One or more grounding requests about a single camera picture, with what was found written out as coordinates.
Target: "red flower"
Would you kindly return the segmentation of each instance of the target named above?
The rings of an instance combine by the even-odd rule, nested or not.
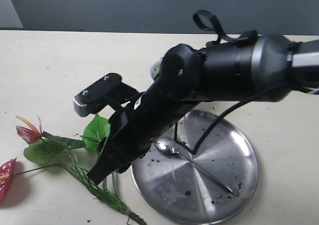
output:
[[[38,142],[42,137],[42,124],[41,124],[41,120],[39,116],[38,116],[38,119],[40,122],[40,126],[39,126],[40,131],[26,119],[17,115],[16,117],[22,120],[24,123],[26,123],[30,127],[30,129],[28,129],[25,127],[16,126],[16,131],[18,135],[22,137],[27,144],[34,144],[35,142]]]
[[[0,202],[10,188],[16,158],[11,159],[0,167]]]

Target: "white table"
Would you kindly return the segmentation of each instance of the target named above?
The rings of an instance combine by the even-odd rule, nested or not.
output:
[[[149,65],[178,43],[202,47],[212,35],[0,31],[0,164],[18,157],[16,171],[37,165],[23,157],[15,119],[21,115],[46,131],[73,137],[92,116],[80,118],[73,96],[108,72],[146,89]],[[294,40],[314,36],[289,36]],[[220,113],[231,103],[201,104]],[[319,96],[291,93],[280,103],[252,103],[229,115],[253,143],[260,181],[246,209],[227,225],[319,224]],[[109,117],[112,110],[101,112]],[[120,175],[123,200],[150,225],[172,225],[143,200],[128,170]],[[58,168],[16,176],[0,204],[0,224],[124,225],[127,218],[92,199]]]

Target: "metal plate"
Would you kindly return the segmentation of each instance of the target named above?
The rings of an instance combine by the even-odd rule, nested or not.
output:
[[[178,137],[192,148],[216,115],[192,110],[178,125]],[[162,137],[173,138],[174,129]],[[201,145],[197,155],[182,147],[219,180],[238,189],[236,197],[180,158],[162,154],[154,145],[132,164],[134,181],[146,200],[163,216],[182,224],[216,224],[238,214],[252,198],[258,181],[255,153],[245,136],[228,121],[219,123]]]

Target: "black wire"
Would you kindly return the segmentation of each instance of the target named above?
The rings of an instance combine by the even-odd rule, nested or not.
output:
[[[248,104],[262,96],[264,96],[265,94],[275,90],[275,89],[278,89],[280,87],[285,87],[287,85],[280,85],[280,86],[276,86],[276,87],[272,87],[270,89],[267,89],[255,96],[252,96],[251,98],[248,98],[246,100],[243,100],[243,101],[240,101],[238,102],[237,104],[234,104],[233,106],[229,107],[228,109],[226,109],[224,112],[222,112],[215,120],[214,122],[212,122],[208,128],[206,129],[206,131],[200,136],[200,138],[197,140],[196,144],[195,144],[195,147],[193,150],[188,150],[191,154],[193,155],[196,155],[200,145],[204,142],[204,140],[206,139],[206,137],[210,134],[210,132],[213,130],[213,128],[215,128],[215,126],[221,122],[223,120],[223,118],[225,118],[228,114],[230,114],[231,112],[233,112],[234,110],[244,106],[245,104]]]

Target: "screw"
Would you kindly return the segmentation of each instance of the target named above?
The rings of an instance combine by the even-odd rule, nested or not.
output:
[[[87,96],[87,95],[89,95],[89,91],[87,91],[87,90],[84,90],[84,91],[83,91],[83,93],[82,93],[82,95],[84,95],[84,96]]]

